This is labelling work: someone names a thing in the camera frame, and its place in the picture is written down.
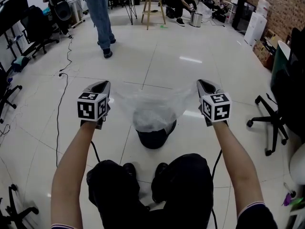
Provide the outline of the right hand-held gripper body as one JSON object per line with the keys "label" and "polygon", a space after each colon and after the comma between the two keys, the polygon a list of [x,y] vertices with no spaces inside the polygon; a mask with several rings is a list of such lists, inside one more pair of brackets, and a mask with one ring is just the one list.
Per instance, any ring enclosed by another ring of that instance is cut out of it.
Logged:
{"label": "right hand-held gripper body", "polygon": [[199,109],[208,127],[216,122],[225,122],[228,125],[232,110],[232,100],[228,93],[203,95],[200,97],[200,104]]}

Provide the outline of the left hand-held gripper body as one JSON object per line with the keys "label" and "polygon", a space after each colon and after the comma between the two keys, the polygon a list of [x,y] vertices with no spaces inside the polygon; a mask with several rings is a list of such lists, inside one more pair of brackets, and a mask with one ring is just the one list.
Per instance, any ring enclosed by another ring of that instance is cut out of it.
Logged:
{"label": "left hand-held gripper body", "polygon": [[109,100],[106,94],[82,92],[77,99],[77,111],[81,125],[86,122],[95,122],[97,124],[95,128],[101,130],[110,110]]}

